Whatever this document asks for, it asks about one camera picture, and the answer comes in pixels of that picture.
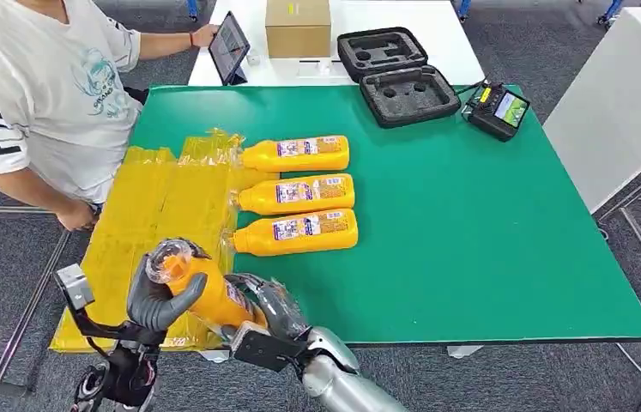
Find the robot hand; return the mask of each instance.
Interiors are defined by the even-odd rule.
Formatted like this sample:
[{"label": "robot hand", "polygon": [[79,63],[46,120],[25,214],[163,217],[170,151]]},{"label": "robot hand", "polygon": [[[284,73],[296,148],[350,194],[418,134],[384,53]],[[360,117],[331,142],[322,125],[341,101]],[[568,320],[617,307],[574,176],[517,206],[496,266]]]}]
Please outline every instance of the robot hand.
[{"label": "robot hand", "polygon": [[189,286],[173,296],[168,286],[148,279],[147,260],[148,255],[144,255],[130,284],[128,318],[153,332],[165,331],[201,297],[207,277],[203,273],[193,275]]}]

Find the robotic arm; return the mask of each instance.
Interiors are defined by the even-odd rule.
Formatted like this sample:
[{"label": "robotic arm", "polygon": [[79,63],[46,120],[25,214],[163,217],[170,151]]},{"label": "robotic arm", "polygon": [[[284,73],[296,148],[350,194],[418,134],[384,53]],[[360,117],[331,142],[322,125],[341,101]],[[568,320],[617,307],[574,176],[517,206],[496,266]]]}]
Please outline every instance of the robotic arm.
[{"label": "robotic arm", "polygon": [[[104,399],[113,400],[117,412],[148,410],[166,330],[201,296],[206,278],[203,274],[194,275],[190,286],[174,297],[166,285],[148,279],[145,262],[146,257],[131,283],[127,302],[130,320],[119,326],[90,320],[85,306],[94,298],[79,266],[71,265],[55,275],[78,329],[105,359],[83,374],[70,412],[95,412]],[[251,322],[244,322],[238,330],[222,328],[234,359],[276,372],[291,365],[308,395],[329,412],[408,412],[360,374],[358,360],[338,336],[306,322],[297,303],[279,282],[250,274],[228,275],[227,279],[245,293],[257,296],[269,323],[269,330]],[[107,354],[92,337],[117,342]]]}]

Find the dark shorts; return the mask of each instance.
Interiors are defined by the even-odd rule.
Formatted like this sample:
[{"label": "dark shorts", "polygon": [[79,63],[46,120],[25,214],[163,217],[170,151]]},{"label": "dark shorts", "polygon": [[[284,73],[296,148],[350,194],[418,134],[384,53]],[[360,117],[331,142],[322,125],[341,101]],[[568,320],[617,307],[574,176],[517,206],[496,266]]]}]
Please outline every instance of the dark shorts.
[{"label": "dark shorts", "polygon": [[138,100],[142,105],[146,106],[146,100],[148,100],[148,89],[138,90],[137,88],[123,88],[125,93],[135,100]]},{"label": "dark shorts", "polygon": [[90,209],[93,210],[93,214],[96,216],[100,216],[100,213],[103,211],[103,205],[105,203],[88,203],[90,205]]}]

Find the yellow plastic wrap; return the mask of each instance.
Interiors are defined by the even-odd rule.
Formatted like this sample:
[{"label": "yellow plastic wrap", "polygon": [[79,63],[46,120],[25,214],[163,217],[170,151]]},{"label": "yellow plastic wrap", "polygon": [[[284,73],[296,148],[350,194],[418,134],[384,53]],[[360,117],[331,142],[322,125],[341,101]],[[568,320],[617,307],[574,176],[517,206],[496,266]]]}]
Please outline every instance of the yellow plastic wrap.
[{"label": "yellow plastic wrap", "polygon": [[[87,308],[92,320],[120,324],[127,319],[131,277],[142,255],[165,238],[193,240],[217,259],[223,273],[231,271],[233,256],[220,247],[221,233],[237,226],[237,212],[227,201],[230,191],[278,178],[236,167],[241,142],[241,136],[214,129],[209,136],[187,137],[178,160],[167,148],[128,149],[81,264],[95,297]],[[95,341],[106,349],[115,343]],[[163,348],[202,350],[220,343],[197,317],[185,313],[169,329]],[[67,311],[50,348],[93,351]]]}]

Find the green table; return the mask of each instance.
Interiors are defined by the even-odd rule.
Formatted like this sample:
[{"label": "green table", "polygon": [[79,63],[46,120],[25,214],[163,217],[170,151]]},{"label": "green table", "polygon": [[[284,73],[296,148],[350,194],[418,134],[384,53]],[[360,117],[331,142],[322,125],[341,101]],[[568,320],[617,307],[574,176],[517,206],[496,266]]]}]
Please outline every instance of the green table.
[{"label": "green table", "polygon": [[359,244],[235,261],[346,342],[641,340],[641,304],[533,113],[501,143],[458,114],[380,129],[353,86],[155,88],[131,143],[178,154],[212,127],[246,145],[348,136]]}]

